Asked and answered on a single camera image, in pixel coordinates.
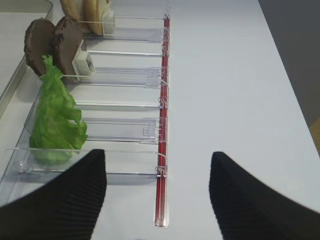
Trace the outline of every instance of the red rail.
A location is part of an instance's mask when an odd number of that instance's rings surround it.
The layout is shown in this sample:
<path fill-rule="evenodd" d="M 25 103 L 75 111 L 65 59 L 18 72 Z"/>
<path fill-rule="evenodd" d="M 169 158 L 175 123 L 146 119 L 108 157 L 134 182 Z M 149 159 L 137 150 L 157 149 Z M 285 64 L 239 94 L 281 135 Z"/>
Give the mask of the red rail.
<path fill-rule="evenodd" d="M 164 27 L 167 29 L 164 31 L 163 45 L 162 45 L 162 80 L 168 83 L 168 66 L 169 66 L 169 32 L 170 32 L 170 19 L 167 17 L 164 20 Z M 168 116 L 168 86 L 163 84 L 161 86 L 160 102 L 162 107 L 160 108 L 160 129 L 159 129 L 159 148 L 158 152 L 164 156 L 167 155 L 167 122 Z M 155 204 L 155 221 L 156 227 L 165 227 L 166 223 L 166 191 L 167 191 L 167 176 L 166 166 L 167 160 L 164 156 L 158 158 L 158 178 L 156 183 L 156 204 Z"/>

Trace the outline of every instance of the white surface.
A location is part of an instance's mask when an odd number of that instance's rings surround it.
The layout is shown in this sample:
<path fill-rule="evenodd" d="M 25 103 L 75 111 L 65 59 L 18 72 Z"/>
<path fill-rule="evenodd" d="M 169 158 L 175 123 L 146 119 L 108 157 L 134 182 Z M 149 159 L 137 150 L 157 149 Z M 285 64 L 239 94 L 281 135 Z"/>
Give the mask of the white surface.
<path fill-rule="evenodd" d="M 208 192 L 213 151 L 320 212 L 319 156 L 257 0 L 173 1 L 169 94 L 169 227 L 119 239 L 222 239 Z M 17 142 L 24 98 L 18 90 L 0 121 L 0 153 Z M 105 238 L 104 214 L 93 240 Z"/>
<path fill-rule="evenodd" d="M 41 13 L 0 12 L 0 95 L 24 56 L 23 46 L 27 27 L 34 19 L 45 17 L 46 14 Z"/>

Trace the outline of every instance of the black ribbed pad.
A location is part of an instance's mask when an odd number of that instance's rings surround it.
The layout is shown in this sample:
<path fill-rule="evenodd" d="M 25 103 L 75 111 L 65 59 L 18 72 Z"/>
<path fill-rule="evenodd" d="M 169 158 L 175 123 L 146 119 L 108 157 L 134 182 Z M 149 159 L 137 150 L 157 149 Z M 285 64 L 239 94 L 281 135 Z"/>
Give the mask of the black ribbed pad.
<path fill-rule="evenodd" d="M 223 152 L 212 156 L 209 193 L 224 240 L 320 240 L 319 213 L 269 188 Z"/>
<path fill-rule="evenodd" d="M 107 189 L 94 149 L 36 191 L 0 208 L 0 240 L 89 240 Z"/>

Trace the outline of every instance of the transparent acrylic shelf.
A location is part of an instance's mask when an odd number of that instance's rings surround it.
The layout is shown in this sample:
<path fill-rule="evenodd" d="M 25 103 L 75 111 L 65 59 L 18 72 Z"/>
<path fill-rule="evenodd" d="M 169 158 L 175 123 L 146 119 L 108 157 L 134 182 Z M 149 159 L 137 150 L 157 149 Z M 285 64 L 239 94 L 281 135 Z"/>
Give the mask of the transparent acrylic shelf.
<path fill-rule="evenodd" d="M 101 24 L 105 28 L 105 31 L 101 36 L 94 33 L 87 33 L 85 35 L 87 41 L 109 40 L 161 44 L 163 42 L 167 42 L 169 39 L 169 31 L 163 26 L 162 19 L 116 17 L 115 23 L 102 21 L 81 21 L 81 23 Z M 114 32 L 108 33 L 108 25 L 111 27 L 111 25 L 114 24 Z"/>
<path fill-rule="evenodd" d="M 81 85 L 160 88 L 161 85 L 168 85 L 162 80 L 163 74 L 167 72 L 166 67 L 96 67 L 92 76 L 66 75 L 66 77 Z"/>
<path fill-rule="evenodd" d="M 41 160 L 44 160 L 47 154 L 65 152 L 73 152 L 72 158 L 65 164 L 45 165 L 35 160 L 35 155 L 38 158 L 43 156 Z M 11 157 L 0 182 L 0 206 L 40 188 L 88 152 L 89 150 L 30 148 L 7 150 L 6 154 Z M 112 236 L 121 234 L 121 231 L 113 229 L 113 218 L 121 219 L 124 209 L 127 212 L 126 218 L 121 221 L 122 229 L 129 228 L 132 225 L 130 220 L 136 219 L 140 214 L 144 215 L 147 224 L 142 227 L 152 226 L 150 223 L 156 207 L 157 179 L 167 177 L 167 166 L 158 166 L 159 156 L 157 152 L 105 151 L 107 191 L 97 223 L 101 225 L 101 228 L 97 226 L 98 232 L 109 232 L 108 235 Z"/>
<path fill-rule="evenodd" d="M 83 150 L 30 149 L 39 95 L 0 182 L 0 205 L 58 176 L 89 150 L 104 149 L 107 193 L 92 240 L 150 239 L 148 226 L 166 227 L 170 0 L 114 0 L 115 31 L 85 35 L 93 76 L 67 89 L 87 122 Z M 34 153 L 77 152 L 62 165 L 43 165 Z"/>

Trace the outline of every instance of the green lettuce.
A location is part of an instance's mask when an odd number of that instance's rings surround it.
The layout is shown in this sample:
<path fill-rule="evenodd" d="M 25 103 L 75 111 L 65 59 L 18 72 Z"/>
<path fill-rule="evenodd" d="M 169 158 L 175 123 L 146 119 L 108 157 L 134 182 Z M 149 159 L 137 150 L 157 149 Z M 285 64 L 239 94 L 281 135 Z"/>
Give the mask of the green lettuce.
<path fill-rule="evenodd" d="M 40 98 L 30 137 L 30 147 L 37 149 L 80 150 L 88 138 L 87 124 L 81 121 L 81 110 L 61 81 L 63 73 L 53 65 L 52 56 L 43 56 L 46 75 L 41 77 Z M 34 151 L 35 159 L 43 164 L 63 164 L 72 151 Z"/>

